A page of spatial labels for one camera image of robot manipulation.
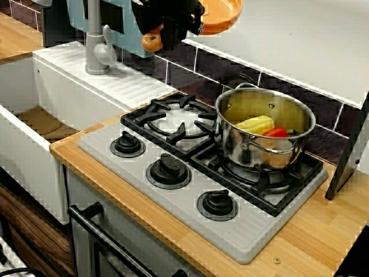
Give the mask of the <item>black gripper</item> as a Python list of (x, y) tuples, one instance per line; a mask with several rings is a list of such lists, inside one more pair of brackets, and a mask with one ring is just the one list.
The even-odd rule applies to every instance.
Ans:
[(131, 8), (141, 33), (148, 33), (163, 23), (160, 31), (163, 49), (174, 49), (186, 38), (187, 30), (204, 29), (201, 16), (205, 8), (199, 1), (131, 1)]

